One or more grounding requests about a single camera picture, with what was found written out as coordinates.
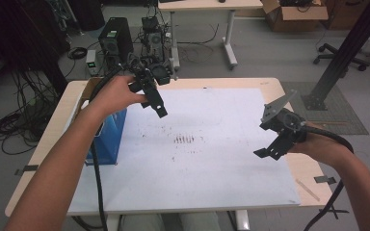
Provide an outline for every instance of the table leg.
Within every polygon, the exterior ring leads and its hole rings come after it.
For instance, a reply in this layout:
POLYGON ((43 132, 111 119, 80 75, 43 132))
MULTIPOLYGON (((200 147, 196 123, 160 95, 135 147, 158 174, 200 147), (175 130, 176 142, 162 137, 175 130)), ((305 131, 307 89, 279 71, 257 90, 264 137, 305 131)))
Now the table leg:
POLYGON ((236 210, 237 230, 251 230, 247 210, 236 210))
POLYGON ((225 45, 225 51, 226 51, 227 56, 229 57, 230 69, 233 69, 233 67, 237 65, 235 54, 233 53, 232 46, 230 45, 230 37, 232 35, 234 17, 235 17, 235 10, 231 10, 229 12, 229 17, 227 20, 226 37, 223 38, 224 45, 225 45))
POLYGON ((119 230, 119 216, 118 214, 111 214, 107 216, 108 230, 119 230))
POLYGON ((174 14, 171 12, 171 54, 173 58, 173 68, 178 70, 179 65, 179 53, 178 53, 178 44, 176 43, 176 33, 175 33, 175 23, 174 23, 174 14))

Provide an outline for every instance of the white paper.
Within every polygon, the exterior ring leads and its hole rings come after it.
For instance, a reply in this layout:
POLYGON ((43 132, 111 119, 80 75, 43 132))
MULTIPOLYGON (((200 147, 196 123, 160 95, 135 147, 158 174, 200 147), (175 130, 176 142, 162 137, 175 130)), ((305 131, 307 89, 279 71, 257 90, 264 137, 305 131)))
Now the white paper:
MULTIPOLYGON (((102 166, 109 212, 243 209, 300 204, 284 158, 253 151, 276 138, 260 125, 259 89, 159 90, 168 115, 128 108, 118 164, 102 166)), ((93 167, 84 167, 71 213, 96 213, 93 167)))

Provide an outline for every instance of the blue box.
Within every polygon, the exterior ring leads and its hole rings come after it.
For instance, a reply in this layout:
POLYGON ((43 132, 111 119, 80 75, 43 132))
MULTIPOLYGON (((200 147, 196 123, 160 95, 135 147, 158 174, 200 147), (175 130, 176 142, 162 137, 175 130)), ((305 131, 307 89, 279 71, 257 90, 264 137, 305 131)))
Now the blue box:
MULTIPOLYGON (((107 116, 100 132, 94 137, 95 151, 99 165, 115 165, 119 154, 122 130, 124 128, 127 109, 107 116)), ((86 157, 86 165, 93 165, 93 154, 89 150, 86 157)))

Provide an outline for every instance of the black metal pole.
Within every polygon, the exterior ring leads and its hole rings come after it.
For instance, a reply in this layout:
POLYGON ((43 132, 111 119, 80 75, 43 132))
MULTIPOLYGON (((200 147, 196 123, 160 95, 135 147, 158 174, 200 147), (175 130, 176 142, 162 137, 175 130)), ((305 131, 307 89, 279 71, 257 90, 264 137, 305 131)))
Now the black metal pole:
POLYGON ((344 39, 338 52, 330 62, 319 82, 310 95, 303 95, 302 99, 308 110, 324 110, 324 100, 341 78, 351 60, 370 37, 370 3, 359 17, 357 23, 344 39))

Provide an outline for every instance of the chair wheel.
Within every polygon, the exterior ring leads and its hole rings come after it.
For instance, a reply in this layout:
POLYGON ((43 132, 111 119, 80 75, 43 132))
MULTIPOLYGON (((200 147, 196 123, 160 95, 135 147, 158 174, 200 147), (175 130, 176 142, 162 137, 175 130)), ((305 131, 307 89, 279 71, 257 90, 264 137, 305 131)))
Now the chair wheel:
POLYGON ((359 70, 359 71, 364 71, 364 70, 366 70, 366 65, 360 65, 360 66, 358 67, 358 70, 359 70))

